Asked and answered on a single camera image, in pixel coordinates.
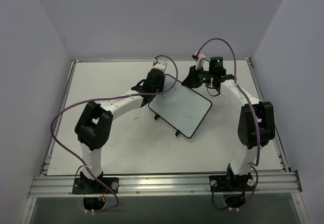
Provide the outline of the small white whiteboard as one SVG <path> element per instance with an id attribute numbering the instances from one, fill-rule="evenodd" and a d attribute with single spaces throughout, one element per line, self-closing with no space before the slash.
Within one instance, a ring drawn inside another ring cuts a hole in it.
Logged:
<path id="1" fill-rule="evenodd" d="M 161 118 L 176 130 L 176 135 L 191 138 L 210 111 L 212 102 L 182 86 L 173 76 L 165 75 L 165 88 L 172 84 L 175 85 L 170 91 L 157 95 L 148 107 L 155 113 L 155 120 Z"/>

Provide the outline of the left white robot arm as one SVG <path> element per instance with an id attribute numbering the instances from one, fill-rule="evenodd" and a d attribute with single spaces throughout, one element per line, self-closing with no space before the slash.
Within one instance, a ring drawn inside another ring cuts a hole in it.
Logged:
<path id="1" fill-rule="evenodd" d="M 101 148 L 108 141 L 113 120 L 144 107 L 154 99 L 155 93 L 162 92 L 165 71 L 165 68 L 151 69 L 147 78 L 133 86 L 125 98 L 87 103 L 74 131 L 85 162 L 80 177 L 84 181 L 84 188 L 90 193 L 97 193 L 102 187 Z"/>

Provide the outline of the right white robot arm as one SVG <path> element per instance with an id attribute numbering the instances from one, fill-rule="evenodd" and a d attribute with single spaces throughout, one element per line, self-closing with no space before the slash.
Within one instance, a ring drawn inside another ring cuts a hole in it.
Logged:
<path id="1" fill-rule="evenodd" d="M 189 68 L 182 86 L 196 89 L 203 84 L 211 85 L 240 110 L 237 134 L 241 146 L 225 176 L 226 186 L 236 190 L 243 184 L 242 176 L 248 175 L 252 167 L 259 165 L 261 149 L 274 139 L 273 105 L 260 101 L 245 90 L 238 83 L 236 70 L 234 74 L 228 74 L 222 57 L 206 59 L 205 55 L 196 52 L 192 58 L 196 65 Z"/>

